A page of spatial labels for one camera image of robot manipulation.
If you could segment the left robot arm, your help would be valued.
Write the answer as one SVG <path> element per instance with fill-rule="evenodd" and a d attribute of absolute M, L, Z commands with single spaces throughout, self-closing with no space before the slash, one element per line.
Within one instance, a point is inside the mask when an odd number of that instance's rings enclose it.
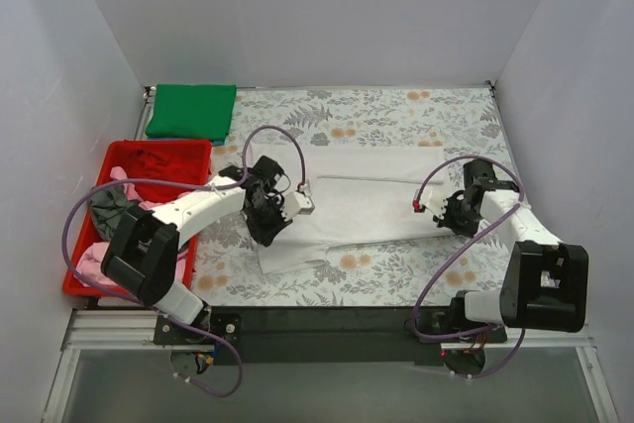
<path fill-rule="evenodd" d="M 203 342 L 211 321 L 205 301 L 176 278 L 180 249 L 216 221 L 244 214 L 251 238 L 268 246 L 291 220 L 276 190 L 282 167 L 262 156 L 255 165 L 222 169 L 202 188 L 150 210 L 135 206 L 115 229 L 101 272 L 140 303 L 176 319 L 176 331 L 191 344 Z"/>

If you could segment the white t shirt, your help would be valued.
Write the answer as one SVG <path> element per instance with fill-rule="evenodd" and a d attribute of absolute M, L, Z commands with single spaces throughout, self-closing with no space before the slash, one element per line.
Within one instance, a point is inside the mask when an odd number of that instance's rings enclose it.
<path fill-rule="evenodd" d="M 293 183 L 307 180 L 315 205 L 299 215 L 268 247 L 257 248 L 263 273 L 323 264 L 335 248 L 418 240 L 445 235 L 431 213 L 416 213 L 417 193 L 434 205 L 449 197 L 452 183 L 436 166 L 441 147 L 305 146 L 251 144 L 249 161 L 276 160 Z"/>

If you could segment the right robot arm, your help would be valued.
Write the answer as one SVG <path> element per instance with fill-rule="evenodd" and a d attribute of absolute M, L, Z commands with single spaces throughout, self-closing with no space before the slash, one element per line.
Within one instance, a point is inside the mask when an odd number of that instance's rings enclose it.
<path fill-rule="evenodd" d="M 589 257 L 585 248 L 561 241 L 523 205 L 519 186 L 497 178 L 485 159 L 464 164 L 464 188 L 446 200 L 440 228 L 476 236 L 479 224 L 499 222 L 498 239 L 510 251 L 501 288 L 460 291 L 452 299 L 450 333 L 470 341 L 484 324 L 576 333 L 584 325 Z"/>

